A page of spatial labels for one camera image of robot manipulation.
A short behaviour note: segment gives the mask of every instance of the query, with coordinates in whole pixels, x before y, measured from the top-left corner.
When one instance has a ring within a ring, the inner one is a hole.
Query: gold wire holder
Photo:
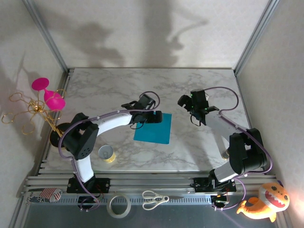
[[[65,95],[66,95],[66,91],[64,89],[58,89],[54,92],[54,95],[52,97],[50,97],[48,100],[50,100],[51,98],[55,98],[55,99],[59,98],[59,97],[55,97],[55,93],[57,93],[59,91],[62,92],[62,94],[63,94],[60,98],[64,98]],[[62,136],[63,132],[61,130],[59,130],[56,126],[56,120],[60,119],[60,117],[62,115],[62,112],[60,110],[50,111],[50,110],[45,109],[46,108],[46,102],[48,100],[45,101],[45,102],[39,100],[39,91],[37,93],[37,100],[34,100],[34,99],[30,98],[30,101],[27,102],[23,98],[22,93],[20,93],[20,92],[16,92],[16,93],[12,94],[11,96],[9,96],[9,100],[11,102],[23,101],[24,103],[26,103],[28,105],[28,109],[26,111],[23,111],[23,112],[20,112],[20,113],[17,113],[17,114],[14,114],[12,112],[6,113],[1,118],[2,123],[10,124],[10,123],[14,122],[17,115],[20,115],[20,114],[23,114],[23,113],[31,113],[32,116],[31,116],[29,122],[24,124],[21,128],[21,132],[25,135],[28,135],[28,134],[31,134],[31,133],[34,132],[36,126],[35,126],[35,123],[33,122],[33,118],[36,114],[39,114],[51,126],[53,131],[57,132],[57,134],[60,137]],[[54,112],[59,112],[59,116],[57,118],[52,117]],[[30,131],[30,132],[25,131],[28,125],[30,125],[32,127],[32,131]]]

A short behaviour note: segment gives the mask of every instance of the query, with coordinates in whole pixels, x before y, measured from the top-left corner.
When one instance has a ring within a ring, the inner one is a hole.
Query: tape roll
[[[113,210],[112,210],[112,202],[117,197],[123,197],[123,198],[125,198],[127,200],[127,209],[122,214],[115,214],[113,212]],[[116,194],[114,194],[112,196],[112,198],[110,198],[108,200],[108,203],[106,205],[106,210],[108,211],[109,215],[111,215],[113,218],[122,219],[122,218],[126,217],[129,214],[130,210],[131,210],[131,202],[130,202],[129,197],[127,197],[125,194],[122,194],[122,193],[116,193]]]

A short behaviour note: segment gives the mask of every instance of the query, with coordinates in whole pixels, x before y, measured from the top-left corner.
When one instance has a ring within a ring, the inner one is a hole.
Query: small tin can
[[[111,163],[116,158],[113,148],[110,145],[104,145],[100,147],[98,156],[106,163]]]

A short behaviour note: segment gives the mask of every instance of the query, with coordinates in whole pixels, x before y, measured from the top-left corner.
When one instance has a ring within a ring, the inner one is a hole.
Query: orange plush toy
[[[289,195],[278,183],[267,183],[259,188],[259,198],[251,197],[248,202],[253,206],[246,206],[244,200],[239,205],[237,214],[243,212],[251,219],[270,218],[271,222],[274,222],[276,213],[289,206]]]

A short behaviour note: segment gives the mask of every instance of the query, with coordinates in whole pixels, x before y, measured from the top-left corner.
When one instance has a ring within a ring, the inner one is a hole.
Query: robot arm
[[[209,183],[212,188],[223,186],[234,177],[248,171],[264,167],[267,164],[265,153],[243,131],[252,135],[263,145],[260,132],[255,129],[246,129],[219,113],[215,106],[209,106],[204,90],[191,91],[190,97],[183,95],[178,105],[184,107],[191,118],[195,117],[200,123],[209,126],[229,141],[229,161],[224,165],[211,170]]]
[[[130,110],[129,113],[119,113],[94,122],[87,121],[75,127],[65,136],[63,145],[72,153],[79,177],[83,183],[88,182],[94,177],[90,161],[90,153],[93,150],[96,138],[100,134],[119,126],[135,123],[160,123],[162,121],[161,111],[132,112],[132,109],[150,110],[152,105],[155,106],[155,101],[148,95],[144,94],[139,101],[133,101],[122,105],[122,107]],[[74,117],[70,124],[72,125],[85,119],[88,119],[88,116],[85,116],[83,113],[79,113]]]

